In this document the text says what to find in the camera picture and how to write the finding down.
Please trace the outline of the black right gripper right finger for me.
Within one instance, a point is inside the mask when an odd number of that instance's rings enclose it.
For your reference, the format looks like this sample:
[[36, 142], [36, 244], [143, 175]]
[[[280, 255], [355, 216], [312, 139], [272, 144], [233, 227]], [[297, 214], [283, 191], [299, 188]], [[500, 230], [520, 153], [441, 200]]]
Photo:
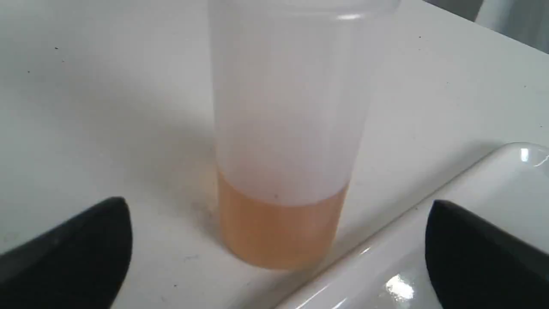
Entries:
[[428, 215], [424, 259], [444, 309], [546, 309], [549, 257], [451, 201]]

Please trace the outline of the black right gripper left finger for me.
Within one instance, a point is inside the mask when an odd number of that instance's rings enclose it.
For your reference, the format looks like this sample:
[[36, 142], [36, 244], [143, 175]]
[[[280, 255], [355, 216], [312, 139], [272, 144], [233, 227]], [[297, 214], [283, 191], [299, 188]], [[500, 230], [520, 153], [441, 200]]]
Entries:
[[109, 309], [132, 258], [131, 213], [107, 198], [1, 254], [3, 309]]

